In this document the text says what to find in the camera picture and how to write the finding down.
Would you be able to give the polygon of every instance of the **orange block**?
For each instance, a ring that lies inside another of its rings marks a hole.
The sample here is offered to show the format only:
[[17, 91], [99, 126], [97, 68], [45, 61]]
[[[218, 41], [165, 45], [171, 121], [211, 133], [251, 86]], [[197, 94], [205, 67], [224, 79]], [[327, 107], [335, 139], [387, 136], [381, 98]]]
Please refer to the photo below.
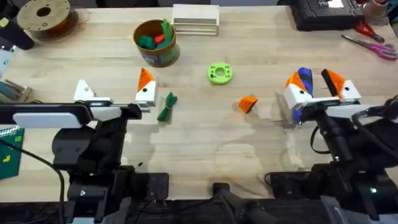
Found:
[[257, 98], [254, 96], [245, 96], [239, 102], [239, 107], [244, 113], [250, 112], [251, 108], [257, 103]]
[[138, 81], [138, 90], [142, 90], [150, 81], [153, 81], [154, 77], [146, 70], [144, 67], [141, 68], [141, 74], [139, 76], [139, 81]]
[[329, 76], [329, 80], [331, 81], [331, 84], [336, 88], [338, 98], [342, 99], [343, 96], [341, 95], [341, 92], [343, 91], [344, 82], [346, 80], [343, 77], [341, 77], [339, 74], [337, 74], [336, 72], [329, 70], [329, 69], [324, 69], [322, 71], [322, 75], [324, 76], [324, 78]]
[[307, 91], [306, 87], [304, 86], [303, 82], [301, 81], [301, 78], [299, 76], [299, 74], [297, 72], [294, 72], [289, 79], [286, 82], [285, 88], [289, 85], [289, 84], [294, 84], [297, 85], [300, 89]]

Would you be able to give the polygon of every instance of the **green object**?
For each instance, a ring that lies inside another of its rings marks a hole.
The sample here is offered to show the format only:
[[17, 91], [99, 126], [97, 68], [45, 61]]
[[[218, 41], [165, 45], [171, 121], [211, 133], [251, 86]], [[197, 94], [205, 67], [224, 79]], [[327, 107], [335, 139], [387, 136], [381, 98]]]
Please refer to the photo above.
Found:
[[138, 46], [147, 50], [154, 50], [156, 48], [154, 38], [145, 35], [139, 36], [137, 44]]
[[167, 19], [163, 19], [162, 21], [162, 29], [163, 29], [163, 34], [164, 34], [164, 39], [172, 41], [173, 39], [173, 29], [172, 25]]
[[232, 79], [232, 68], [227, 63], [213, 63], [207, 70], [207, 78], [214, 85], [225, 85]]
[[[0, 138], [22, 148], [24, 129], [18, 126], [0, 130]], [[0, 179], [18, 175], [21, 153], [0, 143]]]
[[171, 110], [176, 102], [177, 102], [177, 97], [174, 96], [172, 92], [170, 92], [166, 97], [166, 104], [164, 105], [164, 108], [160, 112], [159, 116], [157, 117], [157, 120], [168, 121]]
[[161, 44], [159, 44], [158, 46], [156, 46], [155, 50], [162, 49], [162, 48], [166, 47], [169, 43], [170, 43], [169, 40], [164, 40]]

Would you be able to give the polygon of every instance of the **spool of filament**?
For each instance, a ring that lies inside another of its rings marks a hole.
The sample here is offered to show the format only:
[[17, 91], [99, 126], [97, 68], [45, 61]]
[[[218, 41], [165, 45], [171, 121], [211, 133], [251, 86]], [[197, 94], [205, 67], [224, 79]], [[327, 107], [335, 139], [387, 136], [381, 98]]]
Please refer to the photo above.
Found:
[[20, 9], [17, 21], [33, 38], [54, 40], [73, 30], [78, 14], [67, 0], [31, 0]]

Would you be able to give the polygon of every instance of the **wooden tabletop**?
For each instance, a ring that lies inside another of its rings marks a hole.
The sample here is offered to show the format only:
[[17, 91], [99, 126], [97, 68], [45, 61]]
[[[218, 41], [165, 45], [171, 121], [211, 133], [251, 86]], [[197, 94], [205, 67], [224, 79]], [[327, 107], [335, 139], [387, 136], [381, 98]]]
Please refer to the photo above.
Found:
[[[309, 67], [316, 96], [328, 96], [320, 75], [324, 68], [352, 79], [362, 103], [384, 103], [397, 94], [397, 62], [340, 37], [366, 39], [346, 31], [298, 32], [289, 8], [221, 7], [220, 36], [178, 36], [181, 55], [166, 68], [149, 67], [131, 40], [133, 30], [150, 19], [171, 18], [171, 8], [82, 9], [85, 22], [68, 37], [15, 52], [3, 75], [34, 89], [43, 102], [72, 102], [77, 81], [85, 79], [99, 96], [116, 103], [134, 100], [141, 67], [159, 81], [161, 102], [170, 91], [178, 102], [169, 124], [159, 124], [159, 106], [140, 121], [130, 121], [123, 163], [139, 172], [168, 172], [169, 198], [207, 198], [213, 182], [228, 182], [242, 197], [271, 197], [264, 187], [270, 171], [307, 170], [330, 156], [309, 146], [314, 123], [292, 130], [281, 116], [280, 94], [289, 75]], [[389, 26], [375, 27], [397, 45]], [[206, 78], [211, 63], [231, 65], [234, 77], [225, 86]], [[240, 98], [255, 95], [253, 111], [243, 114]], [[56, 129], [27, 129], [24, 149], [52, 161]], [[315, 147], [324, 150], [321, 136]], [[398, 180], [398, 171], [390, 170]], [[18, 177], [0, 180], [0, 202], [56, 201], [59, 182], [40, 162], [22, 156]]]

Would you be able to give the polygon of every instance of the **stack of wooden boards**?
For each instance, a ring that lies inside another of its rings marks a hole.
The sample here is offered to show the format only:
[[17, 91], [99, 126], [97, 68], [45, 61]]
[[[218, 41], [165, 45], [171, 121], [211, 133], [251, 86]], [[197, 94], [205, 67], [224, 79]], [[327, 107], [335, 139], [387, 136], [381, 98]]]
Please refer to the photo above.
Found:
[[174, 4], [172, 24], [177, 34], [218, 36], [220, 7]]

